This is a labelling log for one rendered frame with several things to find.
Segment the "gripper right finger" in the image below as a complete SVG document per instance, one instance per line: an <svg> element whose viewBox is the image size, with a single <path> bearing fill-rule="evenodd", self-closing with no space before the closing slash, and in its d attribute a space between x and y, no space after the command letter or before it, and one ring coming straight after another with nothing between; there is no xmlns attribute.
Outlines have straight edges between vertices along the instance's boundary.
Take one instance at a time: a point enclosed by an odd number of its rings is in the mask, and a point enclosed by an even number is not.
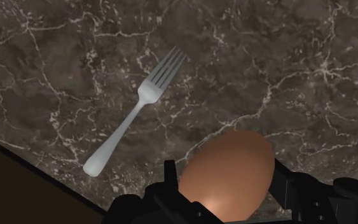
<svg viewBox="0 0 358 224"><path fill-rule="evenodd" d="M269 193L292 211L292 224L358 224L357 179L336 178L327 185L275 160Z"/></svg>

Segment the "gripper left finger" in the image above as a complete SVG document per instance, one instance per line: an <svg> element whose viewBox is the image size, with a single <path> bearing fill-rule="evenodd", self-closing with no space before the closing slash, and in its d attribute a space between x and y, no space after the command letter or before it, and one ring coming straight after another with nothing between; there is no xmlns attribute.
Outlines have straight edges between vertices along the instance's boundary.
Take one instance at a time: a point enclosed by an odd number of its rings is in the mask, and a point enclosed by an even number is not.
<svg viewBox="0 0 358 224"><path fill-rule="evenodd" d="M224 224L199 202L178 190L176 163L164 161L164 180L146 187L144 196L124 194L113 200L102 224Z"/></svg>

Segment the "brown egg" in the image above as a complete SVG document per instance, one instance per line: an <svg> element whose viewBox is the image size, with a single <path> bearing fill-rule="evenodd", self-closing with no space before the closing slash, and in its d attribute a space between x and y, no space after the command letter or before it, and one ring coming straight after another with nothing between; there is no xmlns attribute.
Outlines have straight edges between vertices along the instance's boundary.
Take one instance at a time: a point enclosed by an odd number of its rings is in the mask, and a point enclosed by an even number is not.
<svg viewBox="0 0 358 224"><path fill-rule="evenodd" d="M247 220L265 199L275 154L266 138L231 130L209 141L183 170L179 191L221 221Z"/></svg>

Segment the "silver fork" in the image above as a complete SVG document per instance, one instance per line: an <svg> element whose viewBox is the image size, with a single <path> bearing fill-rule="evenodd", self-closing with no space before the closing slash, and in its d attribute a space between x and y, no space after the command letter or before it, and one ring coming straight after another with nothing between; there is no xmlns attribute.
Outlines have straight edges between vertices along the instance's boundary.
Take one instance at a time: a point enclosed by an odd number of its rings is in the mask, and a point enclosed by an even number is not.
<svg viewBox="0 0 358 224"><path fill-rule="evenodd" d="M83 171L91 176L98 176L105 168L117 144L121 140L139 111L147 104L156 103L163 95L172 79L177 74L184 62L186 55L176 48L168 54L149 73L137 89L139 100L127 117L122 121L113 134L88 158L83 166Z"/></svg>

